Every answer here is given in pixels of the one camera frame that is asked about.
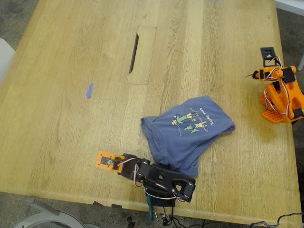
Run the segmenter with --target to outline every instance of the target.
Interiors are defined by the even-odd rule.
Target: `table surface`
[[[147,211],[142,188],[95,168],[97,151],[152,160],[140,118],[209,95],[236,130],[202,153],[175,214],[275,224],[300,212],[291,125],[260,116],[265,84],[245,77],[271,46],[282,58],[270,0],[40,0],[0,86],[0,191]]]

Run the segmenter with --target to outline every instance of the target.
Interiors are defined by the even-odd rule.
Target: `cartoon figure print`
[[[184,128],[184,130],[189,130],[191,134],[198,132],[199,130],[197,128],[202,128],[204,129],[204,131],[208,132],[205,128],[207,127],[207,125],[205,124],[207,121],[202,121],[198,111],[194,111],[192,108],[190,108],[190,110],[192,111],[192,113],[188,113],[183,116],[179,116],[178,114],[176,114],[171,122],[172,125],[178,127],[180,136],[182,136],[180,124],[189,124]],[[196,118],[199,119],[199,123],[195,123],[194,126],[192,126],[191,123],[196,122]]]

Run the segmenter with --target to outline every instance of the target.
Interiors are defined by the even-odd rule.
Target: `t-shirt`
[[[233,131],[235,125],[209,96],[200,96],[161,116],[142,118],[141,128],[157,164],[197,176],[199,155],[219,135]]]

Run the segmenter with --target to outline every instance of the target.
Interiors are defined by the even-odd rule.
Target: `white chair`
[[[304,0],[275,0],[278,9],[286,10],[304,16]],[[298,70],[304,67],[304,54],[299,63]]]
[[[0,83],[14,54],[14,49],[4,39],[0,39]]]

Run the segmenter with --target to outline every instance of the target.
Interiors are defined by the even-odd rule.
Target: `blue tape piece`
[[[87,92],[85,94],[87,98],[91,97],[92,89],[93,89],[93,83],[91,83],[87,89]]]

